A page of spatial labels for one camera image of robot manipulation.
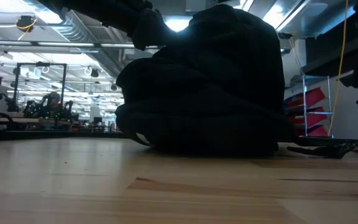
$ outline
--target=exposed ceiling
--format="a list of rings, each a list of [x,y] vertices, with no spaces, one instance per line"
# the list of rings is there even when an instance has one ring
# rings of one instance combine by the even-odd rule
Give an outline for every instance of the exposed ceiling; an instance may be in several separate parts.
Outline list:
[[[216,3],[214,0],[149,0],[154,4],[164,16],[166,21],[174,18],[184,18],[184,21],[191,19],[191,16],[211,7]],[[17,40],[23,32],[15,27],[15,22],[22,15],[34,15],[34,6],[30,6],[22,0],[0,0],[0,40]],[[343,0],[240,0],[238,9],[248,10],[282,32],[291,32],[292,34],[303,36],[318,35],[326,32],[330,27],[343,21],[344,1]],[[128,43],[131,40],[126,34],[112,27],[106,28],[99,21],[91,19],[80,13],[71,12],[71,19],[76,21],[76,26],[80,26],[82,35],[89,37],[83,40],[91,40],[99,43]],[[285,26],[283,22],[290,19]],[[51,26],[45,19],[39,19],[34,30],[26,34],[22,40],[28,41],[53,41],[69,42],[71,39],[64,31],[66,28]],[[287,41],[282,41],[282,47],[289,47]],[[3,77],[5,86],[10,86],[14,75],[13,67],[18,62],[50,62],[67,63],[69,70],[67,73],[68,81],[88,82],[88,83],[67,83],[65,91],[65,100],[75,100],[75,110],[88,111],[91,104],[99,104],[105,115],[110,116],[109,112],[115,110],[117,105],[123,103],[120,89],[111,90],[111,82],[114,82],[117,74],[131,60],[141,57],[150,57],[155,50],[148,52],[139,52],[136,49],[104,49],[90,50],[78,49],[72,47],[10,47],[0,46],[0,76]],[[95,68],[99,71],[98,78],[91,78],[89,68]],[[29,66],[29,73],[41,74],[51,81],[62,79],[62,70],[58,67],[47,69]],[[51,85],[55,82],[41,82],[40,77],[26,77],[21,75],[22,82],[19,82],[21,89],[20,101],[30,99],[40,99],[48,91],[57,90],[59,86]]]

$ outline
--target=ceiling pipe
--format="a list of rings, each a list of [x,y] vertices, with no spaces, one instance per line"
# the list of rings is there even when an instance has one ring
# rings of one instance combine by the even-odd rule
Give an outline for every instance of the ceiling pipe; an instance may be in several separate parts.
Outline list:
[[[50,13],[54,16],[55,13],[45,7],[36,0],[23,0],[29,7],[37,13]],[[53,27],[59,34],[70,42],[97,42],[97,38],[86,28],[77,15],[70,11],[66,14],[65,20],[59,24],[68,27]],[[88,53],[90,57],[97,60],[101,66],[109,73],[110,76],[116,78],[118,74],[114,72],[114,67],[120,67],[118,62],[110,56],[105,50],[100,50],[99,53]]]

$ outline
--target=metal rack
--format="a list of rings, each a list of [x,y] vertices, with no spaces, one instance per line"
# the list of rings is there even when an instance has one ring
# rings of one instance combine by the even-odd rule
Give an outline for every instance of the metal rack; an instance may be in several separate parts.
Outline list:
[[[302,91],[303,91],[303,117],[305,119],[305,137],[308,136],[308,119],[307,119],[307,115],[308,114],[326,114],[329,116],[329,122],[332,122],[332,118],[333,118],[333,109],[332,109],[332,105],[331,105],[331,85],[330,85],[330,80],[329,80],[329,76],[327,76],[327,85],[328,85],[328,105],[329,105],[329,111],[328,112],[307,112],[307,105],[306,105],[306,92],[308,91],[308,87],[306,85],[306,75],[302,75]],[[333,132],[331,132],[331,138],[334,138],[334,134]]]

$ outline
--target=wood grain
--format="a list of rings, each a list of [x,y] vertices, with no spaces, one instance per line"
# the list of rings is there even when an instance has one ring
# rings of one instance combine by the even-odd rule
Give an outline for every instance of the wood grain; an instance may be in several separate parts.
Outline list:
[[[123,139],[0,142],[0,223],[344,222],[358,222],[358,154],[207,159]]]

